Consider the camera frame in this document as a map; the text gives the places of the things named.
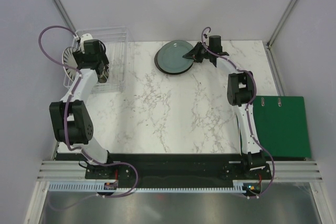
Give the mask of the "black striped rim plate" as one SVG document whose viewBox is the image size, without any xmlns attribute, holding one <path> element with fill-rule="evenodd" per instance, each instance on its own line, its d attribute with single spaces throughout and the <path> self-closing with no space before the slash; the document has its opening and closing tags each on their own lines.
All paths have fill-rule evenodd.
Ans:
<svg viewBox="0 0 336 224">
<path fill-rule="evenodd" d="M 98 82 L 99 83 L 106 83 L 109 79 L 109 70 L 104 70 L 99 76 L 98 76 Z"/>
</svg>

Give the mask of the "teal green plate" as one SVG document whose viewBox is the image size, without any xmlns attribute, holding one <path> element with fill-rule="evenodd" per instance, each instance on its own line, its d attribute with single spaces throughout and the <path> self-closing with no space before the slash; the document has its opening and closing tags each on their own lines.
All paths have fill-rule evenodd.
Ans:
<svg viewBox="0 0 336 224">
<path fill-rule="evenodd" d="M 167 72 L 177 73 L 183 71 L 194 63 L 194 60 L 182 57 L 192 49 L 193 46 L 187 41 L 170 41 L 159 50 L 158 64 Z"/>
</svg>

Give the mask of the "brown rim cream plate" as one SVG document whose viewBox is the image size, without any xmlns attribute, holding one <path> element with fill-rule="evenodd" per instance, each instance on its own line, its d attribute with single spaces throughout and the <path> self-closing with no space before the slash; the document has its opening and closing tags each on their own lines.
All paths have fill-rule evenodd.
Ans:
<svg viewBox="0 0 336 224">
<path fill-rule="evenodd" d="M 171 73 L 171 72 L 167 72 L 167 71 L 165 71 L 165 70 L 163 70 L 160 66 L 159 66 L 159 64 L 158 64 L 158 54 L 159 54 L 159 51 L 155 54 L 155 56 L 154 56 L 154 64 L 155 64 L 155 66 L 156 66 L 156 68 L 160 71 L 160 72 L 162 72 L 162 73 L 164 73 L 164 74 L 168 74 L 168 75 L 171 75 L 171 76 L 175 76 L 175 75 L 179 75 L 179 74 L 183 74 L 183 73 L 185 73 L 185 72 L 187 72 L 187 71 L 189 71 L 191 68 L 192 68 L 192 66 L 193 65 L 191 65 L 190 67 L 188 67 L 187 69 L 185 69 L 185 70 L 183 70 L 183 71 L 180 71 L 180 72 L 177 72 L 177 73 Z"/>
</svg>

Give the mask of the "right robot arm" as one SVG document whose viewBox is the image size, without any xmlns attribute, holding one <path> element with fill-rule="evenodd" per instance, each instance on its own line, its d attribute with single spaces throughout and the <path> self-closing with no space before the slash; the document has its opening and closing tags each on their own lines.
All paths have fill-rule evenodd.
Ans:
<svg viewBox="0 0 336 224">
<path fill-rule="evenodd" d="M 229 69 L 227 82 L 227 100 L 236 115 L 240 141 L 242 164 L 241 174 L 248 179 L 254 178 L 259 170 L 266 167 L 265 151 L 258 140 L 253 102 L 256 98 L 256 84 L 252 72 L 243 70 L 229 59 L 229 53 L 223 51 L 221 36 L 202 35 L 195 47 L 183 58 L 201 63 L 208 59 L 217 66 L 217 59 L 223 59 Z"/>
</svg>

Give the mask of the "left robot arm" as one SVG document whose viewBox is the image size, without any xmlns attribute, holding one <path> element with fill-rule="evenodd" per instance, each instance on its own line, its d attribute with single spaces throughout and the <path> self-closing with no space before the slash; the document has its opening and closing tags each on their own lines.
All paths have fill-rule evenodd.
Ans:
<svg viewBox="0 0 336 224">
<path fill-rule="evenodd" d="M 65 96 L 49 106 L 52 128 L 58 142 L 69 151 L 80 151 L 103 178 L 111 178 L 115 165 L 108 160 L 109 152 L 94 138 L 93 122 L 86 108 L 86 101 L 98 83 L 109 79 L 109 60 L 106 47 L 100 40 L 85 34 L 80 47 L 72 53 L 77 66 L 76 77 Z"/>
</svg>

